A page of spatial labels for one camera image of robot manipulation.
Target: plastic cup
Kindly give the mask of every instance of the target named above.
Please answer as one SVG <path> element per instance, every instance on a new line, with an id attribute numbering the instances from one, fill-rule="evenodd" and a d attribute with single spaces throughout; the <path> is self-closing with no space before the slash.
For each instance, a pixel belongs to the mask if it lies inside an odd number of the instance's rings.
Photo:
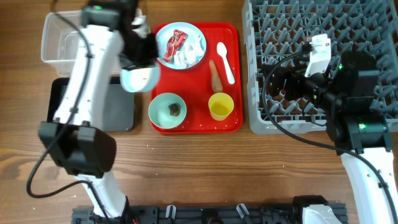
<path id="1" fill-rule="evenodd" d="M 215 93 L 209 99 L 210 114 L 216 121 L 223 121 L 234 110 L 234 101 L 226 93 Z"/>

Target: clear plastic bin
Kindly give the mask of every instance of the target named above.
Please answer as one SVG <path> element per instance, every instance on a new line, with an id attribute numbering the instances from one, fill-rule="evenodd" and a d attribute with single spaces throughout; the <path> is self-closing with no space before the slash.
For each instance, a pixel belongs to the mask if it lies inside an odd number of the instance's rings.
<path id="1" fill-rule="evenodd" d="M 59 12 L 62 16 L 81 27 L 80 11 Z M 53 66 L 61 77 L 70 77 L 75 64 L 80 36 L 54 13 L 47 14 L 42 36 L 42 61 Z M 112 74 L 120 72 L 116 57 Z"/>

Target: green indicator light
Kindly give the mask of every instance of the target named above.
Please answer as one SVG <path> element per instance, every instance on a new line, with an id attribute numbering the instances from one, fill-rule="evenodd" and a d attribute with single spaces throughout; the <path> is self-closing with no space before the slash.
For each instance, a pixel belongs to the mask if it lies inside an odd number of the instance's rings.
<path id="1" fill-rule="evenodd" d="M 364 128 L 366 128 L 366 125 L 365 124 L 359 124 L 359 128 L 360 129 L 364 129 Z"/>

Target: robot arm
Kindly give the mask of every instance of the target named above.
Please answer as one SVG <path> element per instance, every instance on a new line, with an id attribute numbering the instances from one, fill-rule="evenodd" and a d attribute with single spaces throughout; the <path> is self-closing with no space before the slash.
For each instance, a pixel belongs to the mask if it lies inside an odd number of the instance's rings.
<path id="1" fill-rule="evenodd" d="M 85 188 L 94 204 L 97 223 L 101 223 L 104 217 L 118 223 L 132 223 L 128 199 L 120 191 L 111 170 L 116 156 L 116 142 L 101 128 L 114 59 L 120 58 L 123 69 L 136 69 L 135 72 L 139 72 L 140 68 L 153 65 L 158 56 L 154 34 L 146 34 L 146 30 L 131 25 L 136 7 L 137 1 L 90 1 L 82 9 L 84 28 L 81 32 L 92 54 L 86 85 L 83 90 L 80 89 L 85 76 L 87 54 L 85 43 L 80 40 L 72 75 L 55 112 L 54 122 L 42 123 L 39 131 L 40 139 L 48 147 L 60 127 L 67 126 L 66 133 L 50 151 L 50 155 L 56 165 L 64 167 L 68 174 L 92 183 L 107 214 L 102 212 L 91 189 Z M 67 123 L 79 91 L 83 94 L 78 102 L 78 111 Z"/>
<path id="2" fill-rule="evenodd" d="M 364 52 L 345 52 L 333 79 L 328 78 L 330 40 L 322 35 L 312 37 L 304 48 L 309 55 L 295 60 L 292 70 L 277 69 L 267 83 L 271 96 L 285 90 L 286 100 L 306 97 L 326 112 L 326 131 L 336 147 L 353 151 L 367 159 L 387 182 L 387 191 L 394 205 L 398 195 L 392 168 L 392 139 L 381 114 L 371 111 L 373 90 L 378 79 L 376 61 Z M 309 61 L 308 66 L 299 61 Z M 274 69 L 263 65 L 263 74 Z M 393 223 L 392 209 L 383 186 L 374 172 L 358 158 L 347 153 L 341 155 L 353 187 L 356 207 L 361 223 Z M 303 209 L 303 223 L 319 223 L 320 208 Z"/>

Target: red tray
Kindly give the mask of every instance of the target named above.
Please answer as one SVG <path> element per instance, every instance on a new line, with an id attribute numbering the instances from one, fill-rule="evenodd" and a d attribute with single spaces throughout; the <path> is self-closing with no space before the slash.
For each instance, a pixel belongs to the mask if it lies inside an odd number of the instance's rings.
<path id="1" fill-rule="evenodd" d="M 160 64 L 160 80 L 151 92 L 151 100 L 162 93 L 175 93 L 181 96 L 187 105 L 187 117 L 173 129 L 152 127 L 162 134 L 192 133 L 231 133 L 243 124 L 241 68 L 239 62 L 238 32 L 227 22 L 196 22 L 206 38 L 206 53 L 202 60 L 187 70 L 173 70 Z M 155 29 L 156 34 L 167 24 Z M 228 62 L 235 77 L 235 84 L 227 81 L 223 59 L 217 54 L 216 46 L 223 42 L 228 49 Z M 209 111 L 208 100 L 213 94 L 209 61 L 216 64 L 218 75 L 223 84 L 223 92 L 234 100 L 234 110 L 224 121 L 215 121 Z"/>

